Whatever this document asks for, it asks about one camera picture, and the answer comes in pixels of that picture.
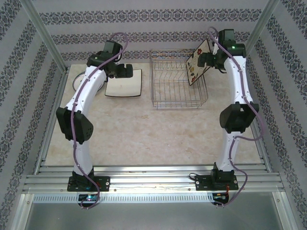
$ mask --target floral pattern wall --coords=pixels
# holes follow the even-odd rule
[[[303,0],[282,0],[247,65],[266,123],[265,147],[282,176],[299,229],[307,229],[306,14]]]
[[[0,1],[0,230],[33,173],[61,72],[19,1]]]
[[[85,63],[89,54],[103,49],[114,32],[126,32],[130,44],[126,62],[148,62],[158,48],[197,48],[208,37],[210,25],[234,28],[246,42],[267,0],[35,0],[37,11],[67,65]],[[118,36],[116,41],[124,43]]]

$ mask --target enclosure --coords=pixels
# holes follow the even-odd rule
[[[307,229],[305,0],[0,6],[0,229]],[[227,74],[210,68],[193,85],[187,78],[186,60],[206,38],[212,43],[209,26],[234,29],[245,44],[248,86],[265,124],[262,139],[240,141],[235,164],[248,182],[225,208],[188,177],[210,174],[221,154],[220,112],[230,104]],[[95,174],[111,184],[101,204],[79,210],[77,193],[67,192],[72,147],[55,111],[115,32],[128,35],[121,62],[142,70],[141,95],[107,97],[104,84],[95,96],[90,154]],[[254,119],[244,134],[260,131]],[[236,176],[240,187],[244,174]]]

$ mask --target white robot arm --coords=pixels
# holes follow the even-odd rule
[[[253,103],[248,89],[245,45],[236,43],[232,29],[222,30],[218,32],[216,37],[210,35],[215,40],[213,53],[200,54],[198,66],[204,67],[207,64],[207,66],[219,70],[226,70],[231,104],[220,114],[223,146],[220,157],[211,170],[211,175],[196,175],[195,178],[190,178],[196,182],[196,190],[198,191],[237,190],[234,169],[239,169],[235,167],[233,162],[240,138],[255,140],[243,137],[243,133],[255,118],[259,105]]]
[[[95,69],[96,66],[89,66],[86,68],[85,75],[80,86]],[[102,84],[104,84],[105,80],[106,80],[106,72],[104,70],[98,70],[95,72],[95,74],[91,77],[90,81],[88,81],[88,83],[83,88],[79,96],[79,102],[75,107],[75,111],[80,111],[81,114],[83,114],[85,117],[88,116],[88,112],[93,102],[93,99],[98,89],[101,87]],[[67,109],[70,111],[72,110],[74,99],[76,98],[76,95],[78,94],[79,90],[80,87],[77,89],[72,99],[66,105]],[[76,158],[77,161],[80,163],[83,171],[88,175],[93,168],[93,164],[90,157],[89,140],[83,142],[83,144],[77,142]],[[77,174],[83,175],[76,164],[74,165],[73,170]]]
[[[133,76],[131,64],[125,66],[115,63],[120,60],[122,50],[123,47],[120,44],[106,41],[103,51],[92,54],[88,58],[84,78],[72,99],[65,108],[59,107],[56,111],[61,131],[72,143],[74,149],[75,164],[72,177],[69,179],[68,191],[97,191],[98,184],[109,184],[109,177],[94,176],[89,151],[89,139],[94,127],[87,116],[94,96],[108,77],[131,78]]]
[[[253,100],[250,96],[249,89],[248,89],[248,82],[246,78],[246,58],[242,56],[234,56],[237,63],[240,65],[241,69],[243,70],[243,79],[244,79],[244,90],[245,95],[247,97],[247,100],[250,103],[253,103]],[[228,75],[229,80],[229,86],[230,86],[230,96],[231,96],[231,104],[246,104],[243,99],[243,92],[242,92],[242,86],[241,86],[241,79],[239,70],[234,63],[234,61],[231,58],[227,58],[224,62],[224,68]],[[220,155],[220,158],[217,160],[216,165],[219,170],[223,171],[231,171],[233,170],[233,166],[231,165],[229,161],[229,151],[231,143],[236,136],[242,136],[243,133],[240,131],[233,131],[231,133],[228,133],[225,129],[223,129],[223,148],[222,153]],[[236,143],[233,146],[232,149],[232,161],[235,160],[236,156],[236,150],[239,144],[239,138],[236,139]]]

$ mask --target metal sheet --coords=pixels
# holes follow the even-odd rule
[[[78,201],[76,194],[39,194],[35,195],[35,204],[75,204]],[[213,202],[212,193],[178,193],[178,194],[109,194],[104,193],[100,196],[100,203],[202,203]]]
[[[32,204],[26,230],[278,230],[282,229],[270,193],[244,193],[228,207],[211,203]]]

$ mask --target metal wire basket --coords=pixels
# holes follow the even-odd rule
[[[198,108],[208,99],[202,75],[189,85],[186,60],[191,49],[160,49],[150,52],[151,99],[157,109]]]

